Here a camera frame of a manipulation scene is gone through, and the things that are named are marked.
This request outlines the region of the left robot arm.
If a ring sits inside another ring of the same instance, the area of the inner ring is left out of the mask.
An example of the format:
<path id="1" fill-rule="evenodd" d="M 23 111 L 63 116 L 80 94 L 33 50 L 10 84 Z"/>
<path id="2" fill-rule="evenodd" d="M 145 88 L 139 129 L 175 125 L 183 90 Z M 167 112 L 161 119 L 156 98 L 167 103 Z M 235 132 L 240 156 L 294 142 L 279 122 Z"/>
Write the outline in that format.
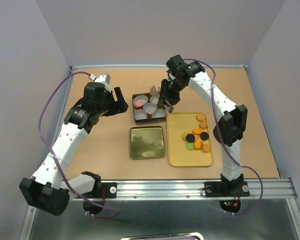
<path id="1" fill-rule="evenodd" d="M 68 180 L 65 170 L 80 144 L 91 132 L 102 116 L 109 117 L 125 113 L 129 106 L 120 87 L 108 91 L 100 82 L 89 82 L 83 97 L 69 110 L 61 131 L 42 165 L 30 178 L 20 181 L 19 189 L 28 205 L 60 216 L 69 202 L 77 197 L 104 197 L 101 177 L 84 171 Z"/>

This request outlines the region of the metal serving tongs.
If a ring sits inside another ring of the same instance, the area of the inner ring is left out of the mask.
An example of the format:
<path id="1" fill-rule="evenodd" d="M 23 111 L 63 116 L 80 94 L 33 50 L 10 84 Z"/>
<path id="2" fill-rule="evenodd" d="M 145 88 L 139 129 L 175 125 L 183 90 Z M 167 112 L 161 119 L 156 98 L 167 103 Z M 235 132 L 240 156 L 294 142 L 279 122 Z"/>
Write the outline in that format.
<path id="1" fill-rule="evenodd" d="M 149 93 L 151 96 L 155 96 L 158 98 L 158 105 L 163 106 L 168 111 L 169 114 L 173 113 L 174 107 L 167 99 L 161 96 L 161 94 L 159 93 L 159 91 L 154 85 L 150 88 Z"/>

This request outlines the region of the pink macaron cookie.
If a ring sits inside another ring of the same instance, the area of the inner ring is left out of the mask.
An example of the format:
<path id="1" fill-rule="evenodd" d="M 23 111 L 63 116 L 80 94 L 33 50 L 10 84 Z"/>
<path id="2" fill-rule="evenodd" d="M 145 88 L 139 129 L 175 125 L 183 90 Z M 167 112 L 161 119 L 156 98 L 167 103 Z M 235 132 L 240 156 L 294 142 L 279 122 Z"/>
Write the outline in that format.
<path id="1" fill-rule="evenodd" d="M 144 103 L 143 103 L 141 100 L 137 100 L 137 101 L 135 102 L 135 106 L 136 106 L 137 108 L 142 107 L 143 105 L 144 105 Z"/>

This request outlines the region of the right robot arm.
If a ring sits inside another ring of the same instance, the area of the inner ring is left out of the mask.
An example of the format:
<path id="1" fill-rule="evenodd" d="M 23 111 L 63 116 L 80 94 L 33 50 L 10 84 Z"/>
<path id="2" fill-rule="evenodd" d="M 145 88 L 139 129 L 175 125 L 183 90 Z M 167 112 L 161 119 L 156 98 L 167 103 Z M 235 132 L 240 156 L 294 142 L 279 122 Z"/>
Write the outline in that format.
<path id="1" fill-rule="evenodd" d="M 212 109 L 215 120 L 213 135 L 220 143 L 222 171 L 220 181 L 204 184 L 208 198 L 231 198 L 250 196 L 249 187 L 241 169 L 240 148 L 246 130 L 248 109 L 237 105 L 209 78 L 203 64 L 194 60 L 190 63 L 178 54 L 167 62 L 167 79 L 161 81 L 158 103 L 173 111 L 180 101 L 180 92 L 186 87 L 195 91 Z"/>

